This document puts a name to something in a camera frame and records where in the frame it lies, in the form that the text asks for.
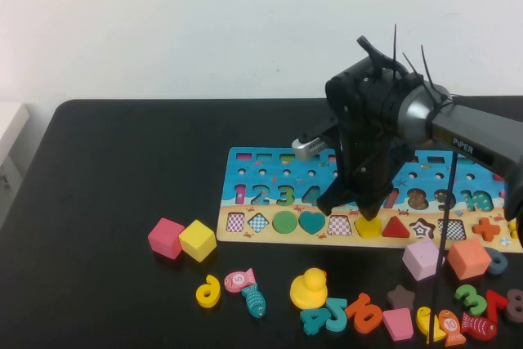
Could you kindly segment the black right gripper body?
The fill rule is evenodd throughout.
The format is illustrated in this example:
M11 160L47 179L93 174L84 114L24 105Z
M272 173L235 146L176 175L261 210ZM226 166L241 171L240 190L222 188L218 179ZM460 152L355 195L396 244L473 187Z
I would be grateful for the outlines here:
M397 123L408 72L394 69L392 60L365 58L325 85L327 102L337 126L326 141L335 150L337 177L361 197L382 197L392 191L392 180L409 160L409 147L398 140Z

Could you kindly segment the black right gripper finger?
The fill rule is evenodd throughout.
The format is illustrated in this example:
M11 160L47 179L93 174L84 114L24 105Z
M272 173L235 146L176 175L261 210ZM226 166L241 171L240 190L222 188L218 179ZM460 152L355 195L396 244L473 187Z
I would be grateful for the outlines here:
M344 183L332 183L316 200L318 209L324 215L330 215L334 208L355 200L355 194Z
M384 198L382 197L361 197L358 200L358 208L360 210L360 214L367 220L371 221L373 220L379 213L382 204L383 204Z

